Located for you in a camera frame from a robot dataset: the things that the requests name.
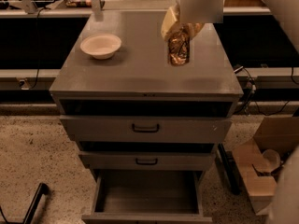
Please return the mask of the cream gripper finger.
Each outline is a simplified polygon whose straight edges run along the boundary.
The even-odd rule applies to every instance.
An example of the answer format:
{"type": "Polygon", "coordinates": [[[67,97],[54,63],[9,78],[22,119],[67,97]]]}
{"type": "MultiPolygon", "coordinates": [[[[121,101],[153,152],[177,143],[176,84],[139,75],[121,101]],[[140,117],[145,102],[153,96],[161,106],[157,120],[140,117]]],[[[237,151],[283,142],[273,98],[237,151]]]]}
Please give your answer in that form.
{"type": "Polygon", "coordinates": [[[164,15],[161,27],[161,35],[164,41],[167,41],[171,34],[179,26],[179,6],[171,6],[164,15]]]}

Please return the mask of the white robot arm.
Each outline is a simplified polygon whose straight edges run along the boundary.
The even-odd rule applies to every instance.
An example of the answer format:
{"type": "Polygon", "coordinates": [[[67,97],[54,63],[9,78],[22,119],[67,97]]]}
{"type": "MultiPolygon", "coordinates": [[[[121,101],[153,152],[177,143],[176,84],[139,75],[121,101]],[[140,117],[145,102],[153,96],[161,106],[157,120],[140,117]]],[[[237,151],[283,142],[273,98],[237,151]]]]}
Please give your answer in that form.
{"type": "MultiPolygon", "coordinates": [[[[299,51],[299,0],[263,1],[299,51]]],[[[185,28],[193,39],[206,23],[221,21],[222,16],[223,0],[176,0],[164,16],[162,38],[167,41],[185,28]]],[[[299,224],[299,147],[285,162],[265,224],[299,224]]]]}

